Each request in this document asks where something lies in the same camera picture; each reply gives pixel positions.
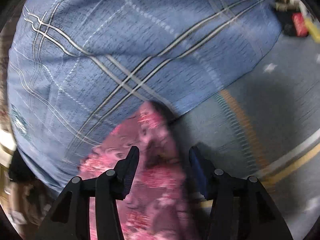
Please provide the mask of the pink floral garment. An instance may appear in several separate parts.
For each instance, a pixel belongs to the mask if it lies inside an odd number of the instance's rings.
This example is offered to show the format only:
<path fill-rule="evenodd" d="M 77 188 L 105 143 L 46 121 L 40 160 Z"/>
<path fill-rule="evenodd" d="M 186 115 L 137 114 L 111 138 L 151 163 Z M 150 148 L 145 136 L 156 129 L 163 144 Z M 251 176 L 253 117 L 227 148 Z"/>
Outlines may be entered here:
<path fill-rule="evenodd" d="M 139 148 L 130 193 L 117 201 L 125 239 L 199 239 L 185 190 L 176 143 L 155 103 L 145 102 L 119 124 L 79 167 L 82 179 L 98 177 Z"/>

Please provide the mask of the grey-blue bed sheet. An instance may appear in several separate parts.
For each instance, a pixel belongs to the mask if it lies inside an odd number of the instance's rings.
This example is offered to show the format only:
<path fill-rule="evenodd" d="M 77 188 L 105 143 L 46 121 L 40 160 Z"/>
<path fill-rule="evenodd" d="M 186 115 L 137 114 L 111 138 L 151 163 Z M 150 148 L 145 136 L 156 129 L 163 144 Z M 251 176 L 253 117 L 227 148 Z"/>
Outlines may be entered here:
<path fill-rule="evenodd" d="M 319 44 L 280 35 L 248 74 L 172 127 L 231 176 L 257 176 L 294 239 L 319 217 Z"/>

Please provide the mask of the blue plaid quilt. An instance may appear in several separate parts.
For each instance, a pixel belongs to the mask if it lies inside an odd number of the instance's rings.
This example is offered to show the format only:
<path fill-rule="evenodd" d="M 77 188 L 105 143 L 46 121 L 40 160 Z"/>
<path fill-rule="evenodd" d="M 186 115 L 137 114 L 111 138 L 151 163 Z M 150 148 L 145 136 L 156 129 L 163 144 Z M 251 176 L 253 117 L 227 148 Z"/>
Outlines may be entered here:
<path fill-rule="evenodd" d="M 26 0 L 8 99 L 24 161 L 54 192 L 143 102 L 181 116 L 275 44 L 272 0 Z"/>

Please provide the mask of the small dark red-label bottle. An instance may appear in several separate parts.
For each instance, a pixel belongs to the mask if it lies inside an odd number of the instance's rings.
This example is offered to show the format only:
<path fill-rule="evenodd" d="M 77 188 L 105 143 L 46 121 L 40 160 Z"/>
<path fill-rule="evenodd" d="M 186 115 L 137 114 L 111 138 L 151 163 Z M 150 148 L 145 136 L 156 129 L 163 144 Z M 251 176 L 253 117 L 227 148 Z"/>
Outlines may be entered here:
<path fill-rule="evenodd" d="M 274 13 L 285 35 L 292 37 L 307 37 L 309 35 L 301 12 L 275 11 Z"/>

